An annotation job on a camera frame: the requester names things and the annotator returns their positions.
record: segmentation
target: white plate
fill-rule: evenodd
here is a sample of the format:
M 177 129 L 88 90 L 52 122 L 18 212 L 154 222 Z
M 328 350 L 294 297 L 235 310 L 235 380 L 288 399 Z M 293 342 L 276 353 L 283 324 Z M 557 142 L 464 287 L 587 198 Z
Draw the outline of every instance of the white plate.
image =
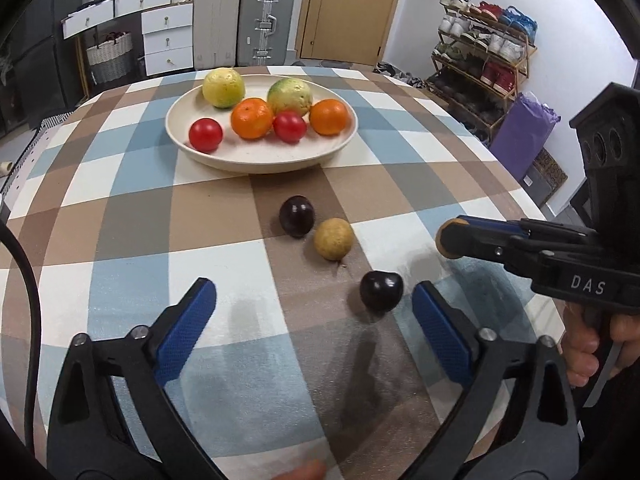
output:
M 266 100 L 271 85 L 283 77 L 259 74 L 242 76 L 246 87 L 245 97 Z M 323 137 L 308 126 L 306 136 L 297 144 L 287 144 L 278 139 L 273 132 L 259 140 L 244 140 L 231 129 L 231 110 L 214 108 L 207 103 L 202 96 L 201 86 L 189 90 L 169 108 L 164 127 L 171 140 L 184 153 L 219 170 L 238 173 L 281 173 L 300 170 L 335 155 L 353 139 L 358 130 L 358 118 L 347 101 L 323 86 L 310 81 L 307 81 L 307 84 L 311 87 L 315 103 L 323 99 L 338 99 L 347 107 L 351 115 L 351 124 L 347 129 L 336 136 Z M 215 119 L 224 131 L 222 142 L 211 154 L 198 152 L 186 144 L 190 126 L 202 117 Z

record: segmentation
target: red tomato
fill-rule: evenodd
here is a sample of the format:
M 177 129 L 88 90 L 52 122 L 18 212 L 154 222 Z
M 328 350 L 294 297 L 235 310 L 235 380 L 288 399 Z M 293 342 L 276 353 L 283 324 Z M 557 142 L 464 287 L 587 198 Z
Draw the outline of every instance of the red tomato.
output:
M 208 117 L 198 119 L 189 128 L 189 142 L 199 152 L 210 153 L 222 142 L 222 127 Z
M 305 136 L 306 123 L 296 112 L 280 112 L 273 120 L 273 131 L 285 142 L 295 144 Z

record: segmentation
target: red sneaker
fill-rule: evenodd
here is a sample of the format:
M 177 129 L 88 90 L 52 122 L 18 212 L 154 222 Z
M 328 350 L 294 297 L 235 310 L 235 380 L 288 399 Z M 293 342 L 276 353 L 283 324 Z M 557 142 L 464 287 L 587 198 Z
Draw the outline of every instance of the red sneaker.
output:
M 482 71 L 482 77 L 480 81 L 482 81 L 485 85 L 493 86 L 496 79 L 498 79 L 498 75 L 500 74 L 500 67 L 495 64 L 493 61 L 489 61 Z
M 494 4 L 488 4 L 487 2 L 480 2 L 480 12 L 486 18 L 490 20 L 498 21 L 498 18 L 502 15 L 502 8 Z
M 516 86 L 516 75 L 513 70 L 504 66 L 498 66 L 498 78 L 495 80 L 494 89 L 507 96 Z

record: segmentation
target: plaid tablecloth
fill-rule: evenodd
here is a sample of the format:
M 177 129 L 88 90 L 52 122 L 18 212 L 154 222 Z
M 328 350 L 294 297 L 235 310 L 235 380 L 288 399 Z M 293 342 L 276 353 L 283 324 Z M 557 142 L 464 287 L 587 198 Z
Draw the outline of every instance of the plaid tablecloth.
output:
M 419 90 L 372 73 L 311 67 L 241 69 L 307 78 L 340 94 L 360 121 L 322 167 L 237 175 L 187 158 L 164 131 L 169 106 L 206 72 L 104 92 L 42 137 L 6 197 L 9 227 L 39 280 L 42 358 L 36 441 L 45 453 L 56 380 L 72 336 L 125 335 L 150 324 L 199 276 L 218 306 L 167 391 L 231 479 L 270 478 L 303 460 L 331 479 L 395 480 L 460 394 L 440 370 L 408 295 L 431 280 L 478 326 L 558 339 L 554 303 L 501 266 L 444 260 L 433 237 L 447 219 L 542 218 L 504 168 Z M 345 266 L 276 220 L 302 194 L 318 222 L 347 219 L 357 243 Z M 370 318 L 357 295 L 370 269 L 399 272 L 406 297 Z M 29 322 L 15 264 L 0 255 L 0 406 L 22 433 Z M 130 400 L 122 384 L 124 410 Z M 508 389 L 485 426 L 500 419 Z M 153 455 L 130 416 L 141 449 Z

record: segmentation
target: human hand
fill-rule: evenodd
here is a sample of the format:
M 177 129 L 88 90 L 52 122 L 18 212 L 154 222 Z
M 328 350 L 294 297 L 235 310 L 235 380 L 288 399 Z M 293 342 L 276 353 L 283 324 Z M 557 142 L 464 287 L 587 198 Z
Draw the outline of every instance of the human hand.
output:
M 598 348 L 600 337 L 582 320 L 583 307 L 567 303 L 562 314 L 565 334 L 560 346 L 566 361 L 567 377 L 572 386 L 585 386 L 589 378 L 598 371 L 598 360 L 592 354 Z M 623 343 L 616 365 L 609 378 L 631 366 L 640 357 L 640 316 L 615 314 L 611 317 L 611 339 Z
M 305 465 L 284 475 L 276 476 L 273 480 L 322 480 L 326 474 L 326 466 L 319 460 L 312 460 Z

